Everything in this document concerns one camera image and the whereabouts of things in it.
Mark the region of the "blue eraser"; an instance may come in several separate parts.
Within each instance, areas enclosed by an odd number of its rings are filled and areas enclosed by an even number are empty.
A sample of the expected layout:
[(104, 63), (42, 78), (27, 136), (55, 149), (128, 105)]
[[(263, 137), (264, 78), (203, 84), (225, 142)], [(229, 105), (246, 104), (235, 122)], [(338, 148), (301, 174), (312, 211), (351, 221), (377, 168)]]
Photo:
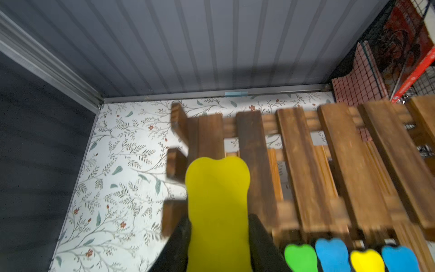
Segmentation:
[(318, 239), (315, 250), (323, 272), (351, 272), (349, 252), (341, 239)]
[(417, 257), (407, 247), (386, 245), (382, 247), (381, 256), (389, 272), (420, 272)]

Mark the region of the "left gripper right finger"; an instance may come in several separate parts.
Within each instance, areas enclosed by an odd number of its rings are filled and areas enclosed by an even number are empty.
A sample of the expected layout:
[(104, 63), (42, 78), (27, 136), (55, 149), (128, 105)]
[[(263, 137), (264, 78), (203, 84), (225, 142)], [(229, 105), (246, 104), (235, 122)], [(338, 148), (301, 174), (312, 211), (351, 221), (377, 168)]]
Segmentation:
[(249, 247), (254, 272), (291, 272), (259, 217), (249, 214)]

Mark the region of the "yellow eraser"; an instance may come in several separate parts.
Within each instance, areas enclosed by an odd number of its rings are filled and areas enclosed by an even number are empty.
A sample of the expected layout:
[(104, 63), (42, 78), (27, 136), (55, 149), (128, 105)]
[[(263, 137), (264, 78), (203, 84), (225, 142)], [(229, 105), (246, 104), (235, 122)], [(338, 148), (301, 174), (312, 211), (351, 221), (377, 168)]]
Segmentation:
[(363, 252), (352, 251), (350, 262), (355, 272), (385, 272), (385, 264), (381, 255), (372, 249)]
[(198, 158), (185, 177), (191, 238), (188, 272), (250, 272), (250, 172), (240, 158)]

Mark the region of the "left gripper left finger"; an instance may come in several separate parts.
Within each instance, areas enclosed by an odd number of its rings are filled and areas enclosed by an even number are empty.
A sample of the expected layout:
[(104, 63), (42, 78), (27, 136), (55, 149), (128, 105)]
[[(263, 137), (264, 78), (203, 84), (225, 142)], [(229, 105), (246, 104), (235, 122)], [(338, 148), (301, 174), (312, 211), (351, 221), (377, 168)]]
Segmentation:
[(185, 272), (190, 239), (191, 223), (186, 215), (179, 221), (162, 252), (148, 271)]

